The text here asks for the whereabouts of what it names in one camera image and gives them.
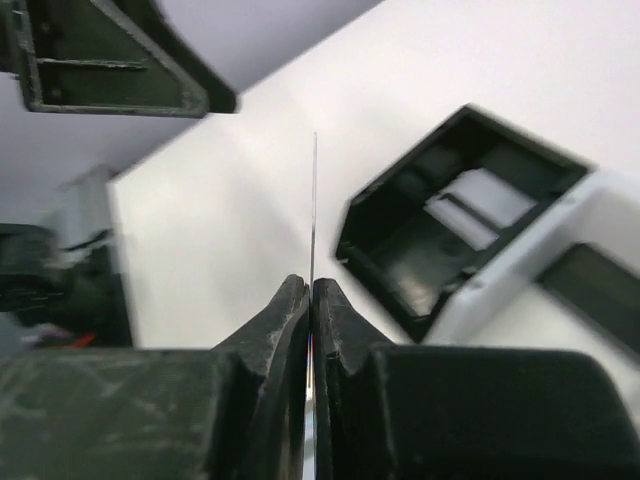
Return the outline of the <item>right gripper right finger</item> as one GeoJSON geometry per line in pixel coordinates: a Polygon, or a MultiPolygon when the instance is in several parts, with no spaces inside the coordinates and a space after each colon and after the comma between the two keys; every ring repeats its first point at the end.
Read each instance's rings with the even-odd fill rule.
{"type": "Polygon", "coordinates": [[[391,342],[332,279],[313,286],[320,479],[635,479],[619,393],[571,351],[391,342]]]}

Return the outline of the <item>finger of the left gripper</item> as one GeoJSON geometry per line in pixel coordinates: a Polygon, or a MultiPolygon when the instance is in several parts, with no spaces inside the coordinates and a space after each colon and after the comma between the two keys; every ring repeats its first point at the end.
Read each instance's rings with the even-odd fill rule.
{"type": "Polygon", "coordinates": [[[1,70],[32,112],[202,118],[238,104],[155,1],[4,1],[1,70]]]}

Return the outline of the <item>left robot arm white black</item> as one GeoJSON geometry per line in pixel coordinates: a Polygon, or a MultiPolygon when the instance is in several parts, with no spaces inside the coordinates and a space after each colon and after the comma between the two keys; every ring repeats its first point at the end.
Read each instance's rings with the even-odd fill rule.
{"type": "MultiPolygon", "coordinates": [[[[234,89],[155,1],[5,1],[1,68],[27,110],[201,118],[232,114],[234,89]]],[[[39,224],[1,226],[1,310],[52,325],[39,348],[133,342],[113,232],[107,166],[66,182],[39,224]]]]}

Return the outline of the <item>black white three-bin tray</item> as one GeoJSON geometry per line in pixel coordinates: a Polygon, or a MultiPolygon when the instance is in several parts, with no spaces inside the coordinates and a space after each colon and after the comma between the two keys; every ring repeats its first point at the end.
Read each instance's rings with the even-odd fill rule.
{"type": "Polygon", "coordinates": [[[639,188],[466,105],[349,203],[335,257],[418,343],[639,376],[639,188]]]}

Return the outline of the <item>white photo card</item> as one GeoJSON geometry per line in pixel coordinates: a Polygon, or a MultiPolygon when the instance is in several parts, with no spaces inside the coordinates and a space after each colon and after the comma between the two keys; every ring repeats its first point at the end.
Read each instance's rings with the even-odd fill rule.
{"type": "Polygon", "coordinates": [[[310,234],[310,268],[309,268],[309,288],[310,288],[311,298],[313,298],[313,285],[315,281],[317,175],[318,175],[317,171],[318,171],[318,132],[314,132],[313,149],[312,149],[311,234],[310,234]]]}

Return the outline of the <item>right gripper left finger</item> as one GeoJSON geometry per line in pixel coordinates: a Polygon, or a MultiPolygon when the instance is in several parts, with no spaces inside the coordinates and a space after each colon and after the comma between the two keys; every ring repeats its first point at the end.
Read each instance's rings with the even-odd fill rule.
{"type": "Polygon", "coordinates": [[[210,350],[50,349],[1,361],[5,479],[298,479],[309,289],[288,276],[210,350]]]}

